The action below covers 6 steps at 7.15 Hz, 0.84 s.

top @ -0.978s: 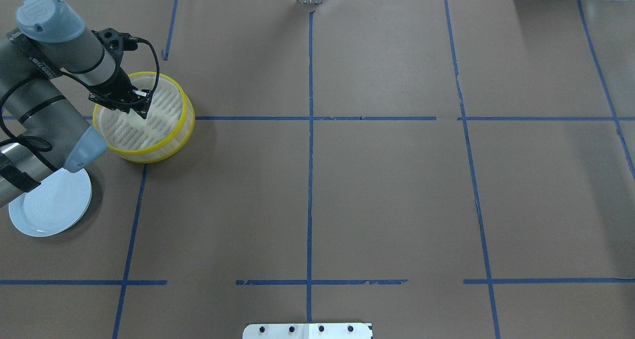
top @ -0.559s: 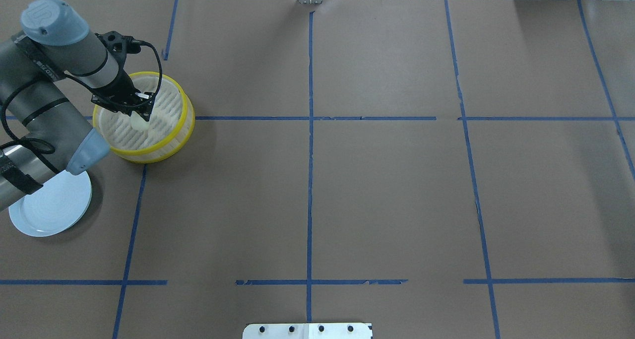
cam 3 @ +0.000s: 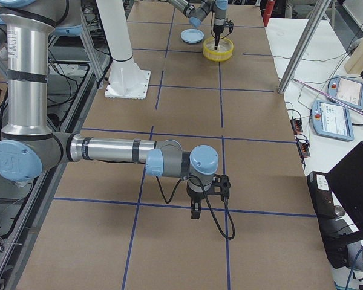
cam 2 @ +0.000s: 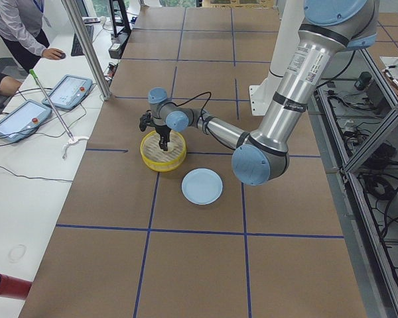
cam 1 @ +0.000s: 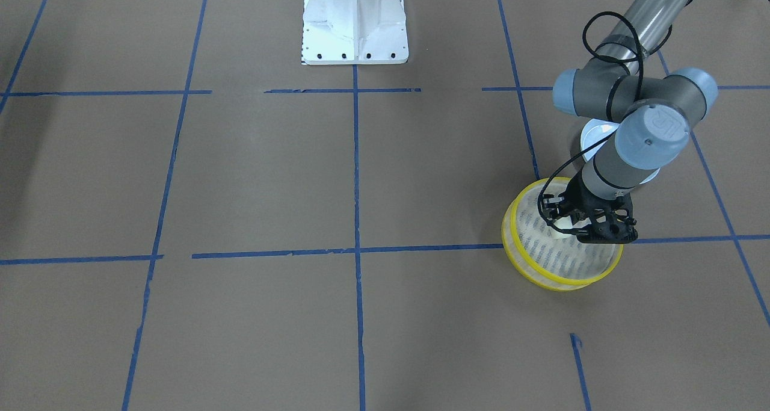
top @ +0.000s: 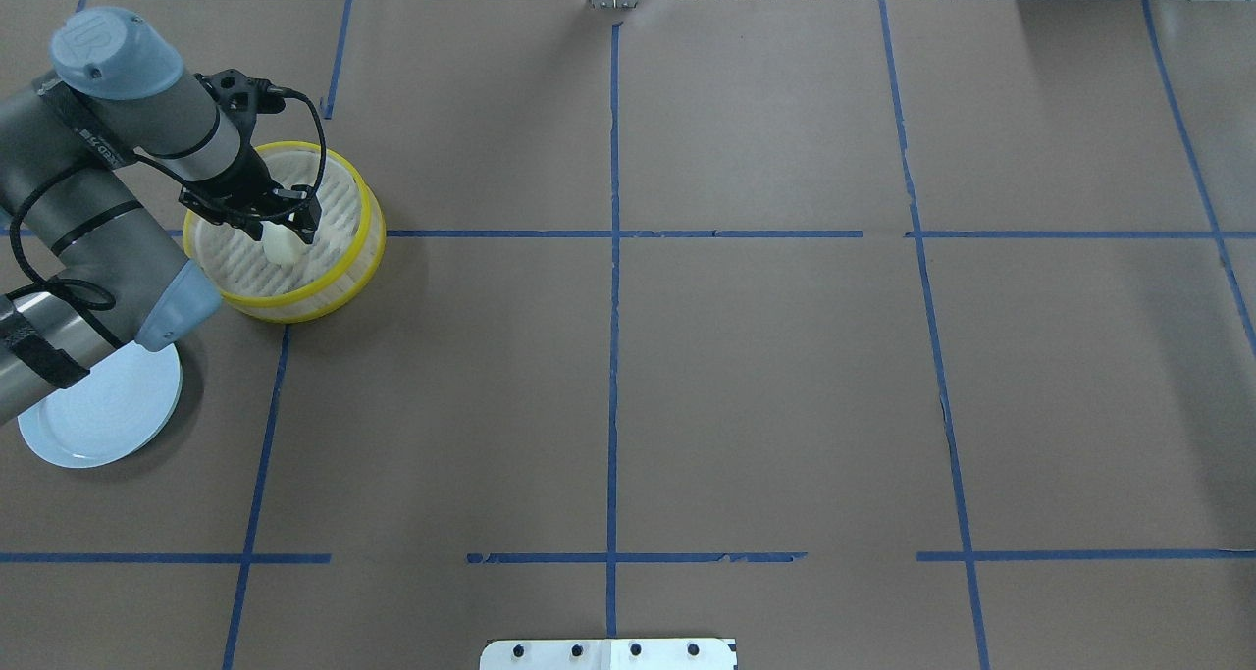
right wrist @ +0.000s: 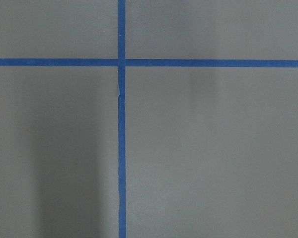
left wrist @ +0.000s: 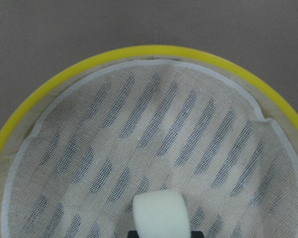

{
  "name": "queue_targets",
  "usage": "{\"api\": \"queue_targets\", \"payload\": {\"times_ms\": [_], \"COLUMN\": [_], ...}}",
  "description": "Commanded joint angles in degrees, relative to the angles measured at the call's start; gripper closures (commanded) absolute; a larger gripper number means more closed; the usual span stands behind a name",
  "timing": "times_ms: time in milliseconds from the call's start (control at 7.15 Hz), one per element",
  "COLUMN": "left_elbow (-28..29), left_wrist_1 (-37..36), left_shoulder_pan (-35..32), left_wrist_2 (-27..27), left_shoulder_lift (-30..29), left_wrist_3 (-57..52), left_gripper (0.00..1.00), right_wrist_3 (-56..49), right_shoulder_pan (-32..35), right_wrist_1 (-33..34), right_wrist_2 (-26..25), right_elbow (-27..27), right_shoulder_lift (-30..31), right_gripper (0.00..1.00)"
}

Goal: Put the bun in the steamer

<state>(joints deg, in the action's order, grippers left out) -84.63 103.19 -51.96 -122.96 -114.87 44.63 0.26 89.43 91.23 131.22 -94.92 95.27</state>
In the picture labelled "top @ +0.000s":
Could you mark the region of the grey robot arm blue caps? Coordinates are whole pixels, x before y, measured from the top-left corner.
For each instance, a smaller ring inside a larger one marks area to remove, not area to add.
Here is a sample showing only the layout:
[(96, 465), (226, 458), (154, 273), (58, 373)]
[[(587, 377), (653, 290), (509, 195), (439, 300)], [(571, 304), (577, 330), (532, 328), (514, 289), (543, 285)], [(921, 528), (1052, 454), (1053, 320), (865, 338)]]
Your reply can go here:
[(320, 222), (320, 184), (283, 186), (252, 145), (257, 116), (304, 93), (193, 73), (123, 8), (73, 14), (49, 57), (50, 70), (3, 101), (3, 219), (26, 277), (3, 294), (5, 424), (126, 344), (160, 352), (224, 305), (121, 168), (158, 171), (197, 217), (256, 241), (278, 225), (311, 244)]

